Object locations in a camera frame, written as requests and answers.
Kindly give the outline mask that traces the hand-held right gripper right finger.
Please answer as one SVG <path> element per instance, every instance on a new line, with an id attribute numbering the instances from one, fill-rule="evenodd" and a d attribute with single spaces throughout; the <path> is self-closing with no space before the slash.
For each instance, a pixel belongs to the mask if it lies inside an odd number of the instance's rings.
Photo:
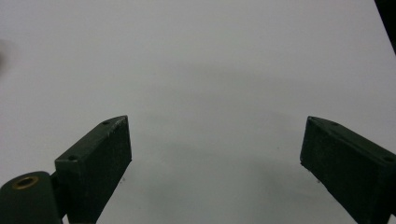
<path id="1" fill-rule="evenodd" d="M 301 165 L 358 224 L 396 216 L 396 154 L 334 121 L 309 117 Z"/>

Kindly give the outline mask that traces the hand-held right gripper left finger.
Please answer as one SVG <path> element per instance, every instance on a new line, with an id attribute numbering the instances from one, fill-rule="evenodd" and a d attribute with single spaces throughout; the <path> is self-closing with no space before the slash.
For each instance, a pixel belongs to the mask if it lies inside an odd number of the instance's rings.
<path id="1" fill-rule="evenodd" d="M 72 224 L 95 224 L 132 161 L 129 122 L 119 116 L 100 122 L 55 160 L 67 192 Z"/>

